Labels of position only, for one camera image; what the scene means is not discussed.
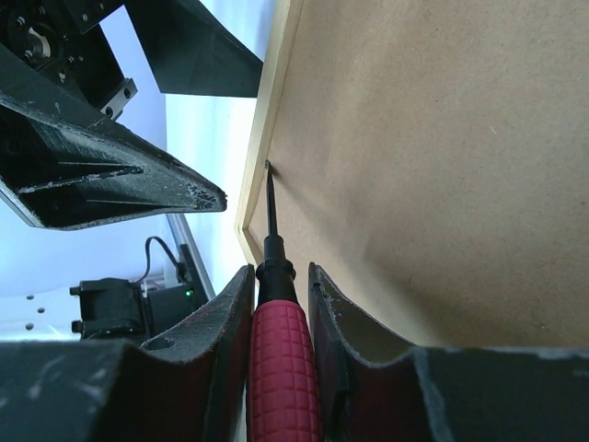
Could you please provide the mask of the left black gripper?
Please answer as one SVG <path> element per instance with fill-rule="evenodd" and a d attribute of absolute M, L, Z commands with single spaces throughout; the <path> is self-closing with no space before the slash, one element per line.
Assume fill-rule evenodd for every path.
<path fill-rule="evenodd" d="M 124 4 L 162 93 L 258 96 L 263 61 L 202 2 Z M 1 3 L 1 199 L 32 227 L 226 209 L 217 185 L 115 122 L 137 87 L 99 23 L 122 5 Z"/>

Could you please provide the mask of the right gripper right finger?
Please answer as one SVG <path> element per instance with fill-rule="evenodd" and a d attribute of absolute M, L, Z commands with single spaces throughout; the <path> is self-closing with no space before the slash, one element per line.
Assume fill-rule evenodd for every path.
<path fill-rule="evenodd" d="M 308 268 L 329 441 L 584 441 L 588 353 L 411 343 Z"/>

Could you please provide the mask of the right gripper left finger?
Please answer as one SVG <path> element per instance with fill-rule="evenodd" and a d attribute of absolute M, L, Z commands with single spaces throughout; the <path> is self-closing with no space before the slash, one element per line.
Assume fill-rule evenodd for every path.
<path fill-rule="evenodd" d="M 232 441 L 242 414 L 255 271 L 148 340 L 4 343 L 5 441 Z"/>

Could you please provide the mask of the pink handled screwdriver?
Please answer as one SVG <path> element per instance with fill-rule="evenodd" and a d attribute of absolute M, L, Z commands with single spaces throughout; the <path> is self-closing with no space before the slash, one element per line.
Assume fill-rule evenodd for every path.
<path fill-rule="evenodd" d="M 249 441 L 321 441 L 318 375 L 306 314 L 295 291 L 295 268 L 279 235 L 271 163 L 266 163 L 268 234 L 256 270 L 247 378 Z"/>

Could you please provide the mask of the wooden photo frame brown back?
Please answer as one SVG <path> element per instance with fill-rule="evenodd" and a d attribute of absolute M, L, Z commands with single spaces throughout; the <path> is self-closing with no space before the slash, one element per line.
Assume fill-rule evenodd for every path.
<path fill-rule="evenodd" d="M 588 344 L 588 5 L 279 1 L 237 212 L 261 176 L 320 265 L 421 345 Z"/>

